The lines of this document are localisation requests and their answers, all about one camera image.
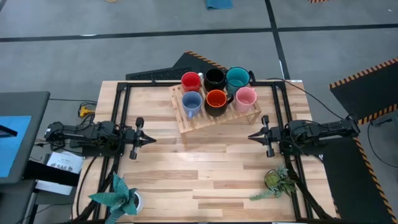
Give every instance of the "light blue mug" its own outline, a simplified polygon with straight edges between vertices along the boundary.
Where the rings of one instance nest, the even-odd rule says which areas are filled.
[[[246,69],[232,67],[226,73],[226,91],[235,95],[237,90],[249,84],[250,75]]]
[[[201,95],[195,91],[186,92],[182,96],[182,106],[189,119],[192,119],[201,111]]]

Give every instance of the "orange and black caution tape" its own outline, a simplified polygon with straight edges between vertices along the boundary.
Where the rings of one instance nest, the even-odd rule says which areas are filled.
[[[380,63],[379,65],[373,66],[371,68],[365,69],[365,70],[363,70],[361,72],[358,72],[358,73],[356,73],[356,74],[354,74],[354,75],[352,75],[350,77],[344,78],[342,80],[338,80],[337,82],[334,82],[334,83],[331,83],[331,84],[329,84],[329,89],[336,88],[338,86],[344,85],[345,83],[349,83],[349,82],[354,81],[354,80],[356,80],[358,78],[361,78],[361,77],[363,77],[365,75],[369,75],[372,72],[375,72],[375,71],[377,71],[379,69],[382,69],[384,67],[392,65],[393,63],[396,63],[396,62],[398,62],[398,57],[393,58],[391,60],[388,60],[386,62]]]
[[[388,203],[387,197],[386,197],[386,195],[384,194],[384,191],[383,191],[383,189],[382,189],[382,187],[381,187],[381,185],[380,185],[380,183],[379,183],[379,180],[378,180],[377,177],[376,177],[376,173],[373,171],[372,165],[371,165],[371,163],[369,162],[368,157],[366,156],[365,151],[363,150],[362,144],[360,143],[360,141],[359,141],[358,138],[353,138],[353,139],[355,140],[356,145],[357,145],[357,147],[358,147],[360,153],[362,154],[362,158],[363,158],[363,160],[364,160],[366,166],[368,167],[368,171],[369,171],[369,173],[371,174],[371,177],[372,177],[372,179],[373,179],[373,181],[374,181],[374,184],[376,184],[376,187],[377,187],[377,189],[379,190],[380,196],[382,197],[382,199],[383,199],[383,201],[384,201],[384,205],[386,206],[386,209],[387,209],[388,213],[390,213],[390,215],[391,215],[391,220],[392,220],[392,222],[398,224],[398,220],[397,220],[396,216],[394,215],[394,212],[392,211],[392,207],[391,207],[390,203]]]
[[[200,60],[203,60],[203,61],[209,63],[210,65],[216,66],[217,68],[227,70],[226,67],[224,67],[224,66],[222,66],[222,65],[219,65],[218,63],[213,62],[212,60],[209,60],[209,59],[205,58],[204,56],[201,56],[201,55],[199,55],[199,54],[196,54],[195,52],[192,52],[192,51],[190,51],[190,50],[187,50],[187,51],[185,51],[185,53],[188,53],[188,54],[190,54],[190,55],[192,55],[192,56],[194,56],[194,57],[197,57],[197,58],[199,58]]]
[[[318,2],[325,2],[329,0],[308,0],[310,3],[318,3]]]
[[[375,112],[374,114],[370,114],[369,116],[366,116],[364,118],[361,118],[358,120],[358,124],[366,124],[367,122],[370,122],[371,120],[374,120],[386,113],[393,112],[397,109],[397,104],[390,105],[387,108],[384,108],[383,110],[380,110],[379,112]]]

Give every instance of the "red mug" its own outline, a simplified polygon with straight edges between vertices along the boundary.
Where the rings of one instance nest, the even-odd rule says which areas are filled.
[[[187,72],[181,78],[181,84],[184,91],[199,91],[200,76],[195,72]]]

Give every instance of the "artificial plant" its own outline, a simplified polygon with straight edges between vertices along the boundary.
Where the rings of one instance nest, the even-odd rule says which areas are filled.
[[[287,175],[287,169],[283,165],[270,170],[266,174],[264,182],[268,189],[258,195],[250,197],[250,200],[260,200],[272,196],[279,198],[282,196],[283,192],[290,196],[292,192],[296,191],[295,181],[290,179]]]
[[[118,177],[114,172],[113,189],[114,192],[97,193],[89,196],[94,201],[111,207],[111,215],[105,224],[114,224],[125,213],[137,215],[137,207],[134,203],[137,189],[128,189],[124,179]]]

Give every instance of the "floor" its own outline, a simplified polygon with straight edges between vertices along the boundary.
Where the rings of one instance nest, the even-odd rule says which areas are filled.
[[[0,2],[0,91],[48,90],[52,98],[95,100],[103,80],[171,67],[192,50],[226,67],[251,69],[257,79],[303,80],[307,91],[344,116],[328,84],[398,52],[396,0],[266,0],[273,11],[264,0],[233,0],[233,9],[220,11],[207,11],[203,0]],[[276,27],[279,32],[271,32]],[[336,119],[308,100],[314,121]],[[78,124],[77,107],[50,101],[38,138],[54,121]],[[398,214],[398,170],[374,156],[366,128],[361,127],[360,140]],[[370,137],[377,153],[397,166],[394,131],[386,125],[372,129]],[[35,147],[32,157],[46,152]],[[35,223],[64,222],[69,213],[69,206],[54,206]]]

